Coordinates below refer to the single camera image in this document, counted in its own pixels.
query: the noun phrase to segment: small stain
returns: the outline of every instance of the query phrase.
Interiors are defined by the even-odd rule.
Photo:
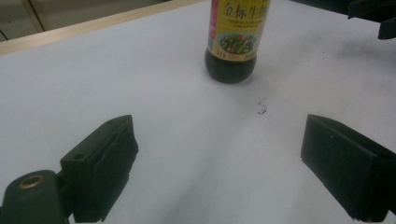
[[[259,112],[259,114],[264,114],[265,112],[267,112],[267,109],[263,108],[263,109]]]

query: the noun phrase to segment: white table surface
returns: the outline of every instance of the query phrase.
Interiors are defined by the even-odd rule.
[[[132,114],[140,152],[106,223],[354,223],[301,162],[306,116],[395,151],[396,40],[377,40],[378,23],[275,0],[252,77],[226,85],[205,70],[209,10],[0,56],[1,194],[20,175],[59,172],[94,129]]]

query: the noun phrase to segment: bottle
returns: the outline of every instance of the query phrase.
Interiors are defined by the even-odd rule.
[[[270,0],[212,0],[205,65],[215,80],[238,83],[253,72]]]

